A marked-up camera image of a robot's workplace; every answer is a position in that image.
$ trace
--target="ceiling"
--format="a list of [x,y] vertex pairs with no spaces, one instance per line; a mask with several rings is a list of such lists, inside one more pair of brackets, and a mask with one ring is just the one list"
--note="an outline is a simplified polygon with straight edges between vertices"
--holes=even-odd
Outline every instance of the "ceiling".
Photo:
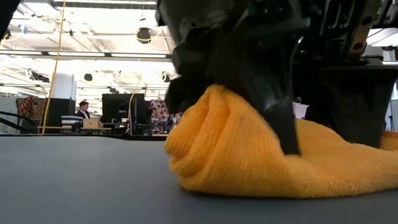
[[[74,68],[77,102],[88,100],[101,113],[101,95],[109,93],[109,87],[145,93],[148,99],[164,97],[168,83],[162,81],[162,74],[177,76],[169,59],[175,46],[168,29],[157,26],[154,0],[67,0],[61,30],[62,5],[62,0],[20,4],[9,25],[11,37],[1,43],[0,52],[21,54],[0,53],[0,83],[6,84],[0,86],[0,96],[48,94],[49,83],[31,80],[27,71],[51,79],[61,32],[59,66]],[[140,27],[150,29],[149,44],[137,40]],[[398,46],[398,29],[372,30],[368,42]],[[93,81],[85,81],[86,73],[92,74]]]

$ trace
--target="gray table surface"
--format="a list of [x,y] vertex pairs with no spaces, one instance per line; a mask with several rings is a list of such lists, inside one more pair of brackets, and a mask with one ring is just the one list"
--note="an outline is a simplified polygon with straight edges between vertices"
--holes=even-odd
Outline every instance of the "gray table surface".
[[398,191],[318,200],[188,194],[164,142],[0,137],[0,223],[398,223]]

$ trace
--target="ceiling beam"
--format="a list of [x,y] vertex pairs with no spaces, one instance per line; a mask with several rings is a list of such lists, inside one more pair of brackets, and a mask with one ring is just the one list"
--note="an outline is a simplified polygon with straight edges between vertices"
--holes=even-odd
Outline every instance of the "ceiling beam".
[[8,46],[6,46],[6,45],[4,45],[4,44],[3,44],[1,47],[4,48],[4,49],[6,49],[6,50],[14,50],[14,49],[12,49],[11,47],[8,47]]
[[24,0],[24,2],[32,2],[32,3],[49,3],[49,0]]
[[167,51],[169,51],[169,54],[172,54],[173,53],[173,49],[170,49],[169,43],[167,42],[166,38],[164,38],[164,42],[165,42]]
[[[28,25],[25,25],[25,26],[28,27],[30,30],[34,31],[37,35],[43,35],[43,33],[41,33],[41,32],[39,32],[39,31],[33,29],[31,26],[28,26]],[[46,37],[46,39],[48,39],[49,41],[51,41],[51,42],[53,42],[53,43],[55,43],[55,44],[58,44],[57,41],[51,39],[50,37]]]
[[12,78],[12,79],[18,80],[18,81],[20,81],[20,82],[24,82],[24,83],[26,83],[27,85],[36,85],[35,83],[32,83],[32,82],[30,82],[30,81],[28,81],[28,80],[22,78],[22,77],[21,77],[22,75],[21,75],[19,72],[15,72],[13,69],[10,69],[10,68],[8,68],[8,69],[9,69],[10,72],[12,72],[13,74],[16,74],[16,75],[19,76],[19,77],[16,77],[15,75],[7,74],[7,73],[5,73],[5,72],[0,72],[0,74],[1,74],[1,75],[4,75],[5,77]]
[[[38,32],[36,30],[34,30],[30,25],[25,25],[26,27],[29,28],[29,30],[33,30],[34,32],[31,31],[27,31],[27,35],[34,37],[35,35],[41,35],[44,37],[59,37],[59,32],[54,33],[54,32]],[[69,31],[63,31],[62,35],[67,35],[69,34]],[[111,39],[117,39],[117,38],[121,38],[121,37],[135,37],[137,34],[136,33],[130,33],[130,34],[101,34],[101,33],[95,33],[94,35],[88,35],[88,34],[83,34],[86,38],[92,38],[92,39],[101,39],[101,40],[111,40]],[[172,36],[169,34],[165,34],[165,35],[159,35],[157,37],[152,37],[153,39],[172,39]]]
[[85,35],[83,35],[80,31],[72,29],[73,35],[69,35],[73,40],[78,42],[80,45],[84,46],[89,51],[93,51],[95,49],[97,52],[102,52],[103,50],[100,49],[96,44],[93,43],[92,40],[87,38]]
[[107,51],[107,52],[112,52],[112,50],[102,41],[102,40],[97,40],[97,42],[99,43],[99,44],[101,44],[104,48],[105,48],[105,50]]
[[[54,55],[49,55],[48,52],[42,52],[43,54],[29,54],[29,51],[22,51],[23,54],[20,54],[21,51],[15,51],[15,53],[12,53],[13,51],[8,51],[8,50],[0,50],[0,55],[8,55],[10,57],[22,57],[22,58],[33,58],[33,59],[53,59],[55,60],[57,56]],[[98,56],[86,56],[84,55],[84,52],[72,52],[72,53],[82,53],[82,55],[60,55],[59,60],[98,60],[98,61],[130,61],[130,62],[171,62],[171,55],[164,55],[164,54],[133,54],[137,55],[136,57],[120,57],[120,56],[104,56],[104,57],[98,57]],[[158,55],[164,56],[165,58],[159,58],[157,57]]]
[[[55,7],[62,7],[62,1],[52,3]],[[156,1],[66,1],[65,7],[79,7],[90,9],[144,9],[156,10]]]
[[[20,84],[20,83],[0,83],[0,86],[11,86],[11,87],[37,87],[36,84]],[[44,88],[50,88],[51,84],[49,83],[40,83],[38,84],[39,87],[44,87]],[[125,88],[128,90],[164,90],[166,91],[168,89],[168,86],[158,86],[158,85],[114,85],[114,86],[109,86],[109,85],[99,85],[99,86],[94,86],[94,85],[80,85],[77,87],[78,89],[109,89],[109,88]]]

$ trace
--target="towel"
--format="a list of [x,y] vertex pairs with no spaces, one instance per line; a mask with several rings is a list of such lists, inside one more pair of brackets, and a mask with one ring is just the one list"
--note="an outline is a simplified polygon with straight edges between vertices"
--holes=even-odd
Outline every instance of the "towel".
[[213,85],[169,134],[169,167],[188,191],[236,197],[341,197],[398,187],[397,133],[384,133],[376,149],[311,121],[296,125],[302,155],[285,156],[248,102]]

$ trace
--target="black cable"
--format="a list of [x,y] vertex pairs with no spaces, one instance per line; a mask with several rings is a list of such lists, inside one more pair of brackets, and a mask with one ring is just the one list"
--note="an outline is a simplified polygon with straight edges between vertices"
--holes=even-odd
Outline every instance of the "black cable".
[[0,123],[5,124],[7,126],[10,126],[12,128],[15,128],[16,130],[25,131],[25,132],[28,132],[28,133],[34,133],[36,131],[36,129],[37,129],[37,125],[34,123],[34,121],[32,121],[29,118],[26,118],[25,116],[21,116],[19,114],[14,114],[14,113],[8,113],[8,112],[4,112],[4,111],[0,111],[0,114],[6,115],[6,116],[14,116],[14,117],[17,117],[17,118],[24,119],[24,120],[28,121],[34,127],[34,128],[24,128],[24,127],[22,127],[22,126],[20,126],[18,124],[14,124],[13,122],[10,122],[10,121],[8,121],[8,120],[6,120],[4,118],[0,118]]
[[294,61],[294,55],[296,54],[296,51],[297,51],[297,49],[298,49],[298,47],[300,45],[300,42],[301,42],[300,40],[302,40],[302,38],[303,37],[300,37],[299,39],[295,40],[296,43],[294,44],[292,53],[290,54],[290,57],[289,57],[289,65],[288,65],[289,66],[288,67],[289,80],[288,80],[287,89],[290,91],[289,94],[292,96],[292,98],[293,98],[293,86],[292,86],[292,84],[293,84],[293,61]]

